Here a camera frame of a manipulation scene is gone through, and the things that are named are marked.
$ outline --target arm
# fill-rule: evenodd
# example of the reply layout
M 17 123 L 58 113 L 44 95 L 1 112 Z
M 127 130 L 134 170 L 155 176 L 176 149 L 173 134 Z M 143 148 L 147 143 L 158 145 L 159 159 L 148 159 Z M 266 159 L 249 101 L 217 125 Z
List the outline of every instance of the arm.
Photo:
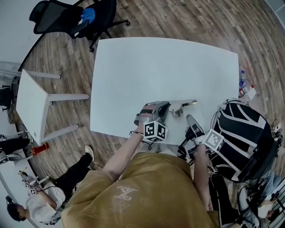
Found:
M 37 194 L 41 195 L 47 204 L 49 204 L 54 210 L 57 208 L 57 203 L 48 194 L 41 190 L 40 186 L 36 185 L 35 189 Z
M 204 207 L 206 208 L 206 210 L 208 210 L 210 202 L 210 190 L 206 146 L 199 145 L 197 151 L 193 154 L 193 156 L 195 160 L 194 186 Z
M 143 132 L 139 126 L 136 131 Z M 120 175 L 124 172 L 135 150 L 140 144 L 143 136 L 137 133 L 133 135 L 122 145 L 122 147 L 110 158 L 104 166 L 102 172 L 106 173 L 114 182 L 118 180 Z

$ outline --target bracelet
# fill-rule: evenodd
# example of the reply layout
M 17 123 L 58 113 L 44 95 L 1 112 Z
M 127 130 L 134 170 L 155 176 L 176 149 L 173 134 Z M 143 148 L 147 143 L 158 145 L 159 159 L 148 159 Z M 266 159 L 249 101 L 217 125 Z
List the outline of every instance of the bracelet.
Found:
M 137 133 L 137 134 L 140 134 L 141 136 L 143 136 L 143 134 L 142 134 L 142 133 L 137 132 L 137 131 L 134 131 L 134 130 L 131 130 L 131 131 L 130 131 L 130 133 L 129 133 L 129 135 L 133 135 L 133 133 Z

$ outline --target white side table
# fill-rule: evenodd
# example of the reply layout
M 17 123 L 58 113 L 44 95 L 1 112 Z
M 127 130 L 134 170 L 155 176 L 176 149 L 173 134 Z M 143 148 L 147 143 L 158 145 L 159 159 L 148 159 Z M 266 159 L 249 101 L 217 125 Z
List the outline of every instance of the white side table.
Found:
M 83 100 L 88 99 L 87 94 L 48 94 L 31 77 L 49 77 L 59 79 L 59 75 L 22 71 L 20 85 L 17 95 L 16 111 L 23 124 L 34 138 L 38 145 L 55 138 L 59 135 L 79 128 L 74 124 L 69 127 L 57 130 L 45 136 L 45 123 L 49 105 L 53 101 Z

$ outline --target plastic water bottle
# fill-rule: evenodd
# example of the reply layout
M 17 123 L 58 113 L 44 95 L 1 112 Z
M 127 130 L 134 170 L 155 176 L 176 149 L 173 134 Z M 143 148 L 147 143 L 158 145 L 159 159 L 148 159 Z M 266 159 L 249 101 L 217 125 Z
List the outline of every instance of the plastic water bottle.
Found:
M 239 98 L 242 98 L 249 90 L 251 90 L 252 88 L 254 88 L 253 85 L 250 86 L 250 88 L 247 88 L 246 86 L 244 88 L 242 88 L 241 90 L 239 90 Z
M 245 71 L 242 70 L 240 73 L 239 89 L 242 90 L 246 86 Z

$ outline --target chair armrest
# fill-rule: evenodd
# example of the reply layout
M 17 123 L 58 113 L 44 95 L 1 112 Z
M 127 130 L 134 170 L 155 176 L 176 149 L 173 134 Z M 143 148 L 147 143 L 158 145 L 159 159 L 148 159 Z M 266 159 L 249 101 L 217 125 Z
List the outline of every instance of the chair armrest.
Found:
M 75 27 L 70 31 L 70 33 L 71 33 L 71 34 L 78 33 L 78 32 L 80 32 L 82 29 L 84 29 L 87 25 L 88 25 L 88 21 L 84 21 L 84 22 L 82 22 L 81 24 L 75 26 Z

